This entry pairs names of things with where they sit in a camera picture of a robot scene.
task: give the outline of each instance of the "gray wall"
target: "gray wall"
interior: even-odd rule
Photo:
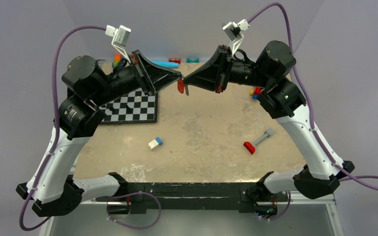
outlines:
[[[22,232],[18,183],[28,181],[49,142],[52,128],[51,62],[61,36],[73,28],[61,0],[0,0],[0,235]],[[66,42],[59,75],[75,56],[89,53],[77,34]],[[59,97],[65,86],[59,83]],[[27,226],[37,223],[28,214]]]
[[[273,0],[64,0],[76,25],[99,24],[132,29],[127,50],[141,50],[149,59],[198,56],[209,59],[229,39],[222,23],[248,19]],[[323,0],[281,0],[290,17],[293,45],[297,47]],[[112,59],[115,50],[101,44],[91,32],[82,33],[86,46],[98,58]],[[284,19],[272,7],[253,21],[242,49],[256,58],[267,42],[287,42]]]
[[[325,0],[296,57],[331,146],[378,175],[378,1]],[[377,191],[348,181],[336,197],[346,235],[378,235]]]

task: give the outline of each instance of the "worn table surface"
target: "worn table surface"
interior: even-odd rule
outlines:
[[[182,63],[187,75],[201,64]],[[110,72],[110,64],[103,65]],[[177,85],[159,93],[155,124],[100,125],[79,154],[75,178],[101,177],[117,172],[135,182],[257,181],[268,171],[282,172],[305,164],[286,131],[250,96],[248,86],[228,84],[216,94],[189,86],[189,96]],[[265,129],[276,133],[251,155],[245,141]],[[154,151],[148,142],[159,136]]]

